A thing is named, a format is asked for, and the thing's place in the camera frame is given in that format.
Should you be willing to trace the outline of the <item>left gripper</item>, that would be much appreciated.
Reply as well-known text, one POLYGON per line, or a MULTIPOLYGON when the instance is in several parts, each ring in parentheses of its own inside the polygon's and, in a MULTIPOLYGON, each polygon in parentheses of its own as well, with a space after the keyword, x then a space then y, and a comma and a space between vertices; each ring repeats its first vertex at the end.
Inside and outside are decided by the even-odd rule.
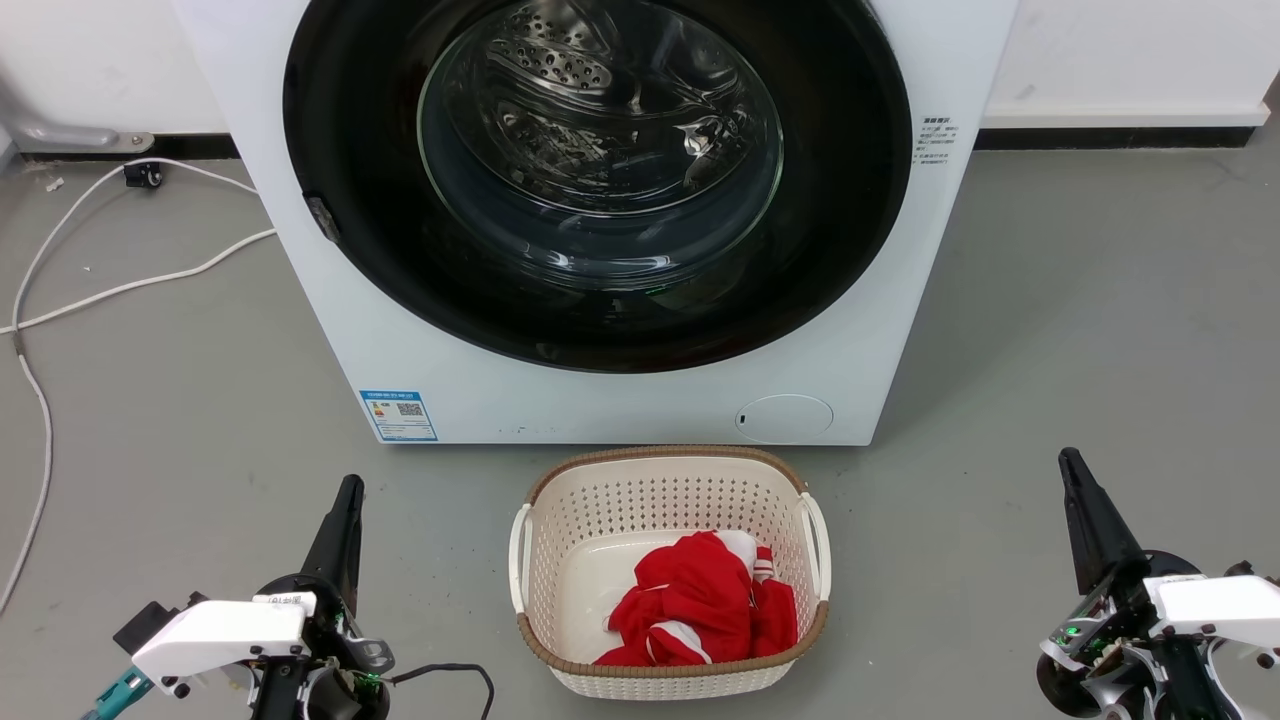
POLYGON ((265 585, 256 600, 315 597, 301 639, 283 655, 252 653, 252 720, 387 720, 390 692, 379 678, 396 661, 385 641, 356 624, 365 483, 343 477, 301 574, 265 585))

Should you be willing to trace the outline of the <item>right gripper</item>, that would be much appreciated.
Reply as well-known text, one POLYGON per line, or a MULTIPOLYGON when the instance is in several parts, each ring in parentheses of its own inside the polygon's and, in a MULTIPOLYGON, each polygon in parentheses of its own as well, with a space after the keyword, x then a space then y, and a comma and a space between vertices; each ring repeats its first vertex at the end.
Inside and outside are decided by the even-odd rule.
MULTIPOLYGON (((1240 643, 1170 629, 1148 635, 1155 607, 1143 580, 1204 574, 1174 553, 1144 552, 1078 448, 1059 452, 1059 470, 1084 597, 1041 644, 1036 679, 1043 697, 1080 720, 1253 720, 1215 662, 1220 650, 1240 643)), ((1257 575, 1239 562, 1225 577, 1243 574, 1257 575)))

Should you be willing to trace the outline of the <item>white front-load washing machine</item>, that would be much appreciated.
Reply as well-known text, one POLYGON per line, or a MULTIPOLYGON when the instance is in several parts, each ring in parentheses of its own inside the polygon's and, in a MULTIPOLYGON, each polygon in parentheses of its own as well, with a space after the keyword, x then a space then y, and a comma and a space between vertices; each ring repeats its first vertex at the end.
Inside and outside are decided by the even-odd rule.
POLYGON ((502 356, 380 291, 316 224, 285 142, 285 59, 310 0, 172 5, 358 402, 361 389, 419 392, 439 445, 667 445, 751 442, 735 427, 742 406, 806 395, 827 402, 835 420, 804 445, 863 446, 899 369, 1020 0, 863 1, 884 31, 909 101, 906 193, 883 247, 850 290, 785 337, 704 366, 637 374, 502 356), (959 126, 946 165, 913 165, 925 117, 959 126))

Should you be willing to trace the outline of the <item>black round washer door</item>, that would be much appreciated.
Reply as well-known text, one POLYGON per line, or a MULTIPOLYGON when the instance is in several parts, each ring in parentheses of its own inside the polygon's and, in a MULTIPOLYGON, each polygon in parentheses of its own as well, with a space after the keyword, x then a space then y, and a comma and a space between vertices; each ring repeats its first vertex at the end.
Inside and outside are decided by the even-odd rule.
POLYGON ((316 224, 380 291, 573 372, 796 331, 883 247, 910 165, 863 0, 310 0, 282 110, 316 224))

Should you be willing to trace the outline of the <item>blue energy label sticker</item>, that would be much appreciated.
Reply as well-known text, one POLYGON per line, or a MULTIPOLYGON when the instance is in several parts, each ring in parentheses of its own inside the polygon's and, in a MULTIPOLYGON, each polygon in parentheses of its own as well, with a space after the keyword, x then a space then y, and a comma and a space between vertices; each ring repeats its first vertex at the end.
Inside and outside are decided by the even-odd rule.
POLYGON ((380 443, 425 445, 439 441, 419 392, 361 389, 358 397, 380 443))

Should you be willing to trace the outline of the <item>cream perforated laundry basket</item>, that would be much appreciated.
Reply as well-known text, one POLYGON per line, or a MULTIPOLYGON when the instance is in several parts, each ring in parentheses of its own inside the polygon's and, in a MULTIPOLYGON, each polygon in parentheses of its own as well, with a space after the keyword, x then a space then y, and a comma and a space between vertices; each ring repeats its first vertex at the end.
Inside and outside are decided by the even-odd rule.
POLYGON ((820 637, 832 562, 808 486, 772 454, 733 446, 617 448, 548 471, 509 536, 509 592, 532 653, 568 689, 599 700, 707 700, 780 680, 820 637), (772 547, 796 594, 799 642, 783 653, 677 667, 602 666, 605 621, 650 551, 701 530, 745 530, 772 547))

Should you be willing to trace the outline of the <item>round white filter cover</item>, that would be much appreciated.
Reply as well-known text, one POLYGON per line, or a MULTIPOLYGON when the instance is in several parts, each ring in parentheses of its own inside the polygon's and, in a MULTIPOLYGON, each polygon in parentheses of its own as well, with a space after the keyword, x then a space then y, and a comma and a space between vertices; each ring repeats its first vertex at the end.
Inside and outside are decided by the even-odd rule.
POLYGON ((804 445, 822 437, 832 425, 835 411, 806 395, 772 395, 742 406, 736 429, 760 445, 804 445))

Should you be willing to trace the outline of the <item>red and white garment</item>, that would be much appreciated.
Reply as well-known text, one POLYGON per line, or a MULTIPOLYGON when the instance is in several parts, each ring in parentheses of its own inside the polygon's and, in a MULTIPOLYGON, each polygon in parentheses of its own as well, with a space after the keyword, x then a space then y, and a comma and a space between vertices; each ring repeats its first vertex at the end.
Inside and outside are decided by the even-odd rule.
POLYGON ((764 659, 799 642, 794 588, 772 547, 745 530, 701 530, 646 553, 605 621, 602 666, 677 667, 764 659))

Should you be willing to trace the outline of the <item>black text warning label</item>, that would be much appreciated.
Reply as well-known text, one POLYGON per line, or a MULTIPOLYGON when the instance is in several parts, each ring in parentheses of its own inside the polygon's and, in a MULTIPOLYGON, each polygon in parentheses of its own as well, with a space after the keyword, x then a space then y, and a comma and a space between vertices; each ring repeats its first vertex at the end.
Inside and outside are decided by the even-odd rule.
POLYGON ((911 164, 941 167, 950 163, 957 143, 959 126, 950 117, 922 118, 914 138, 911 164))

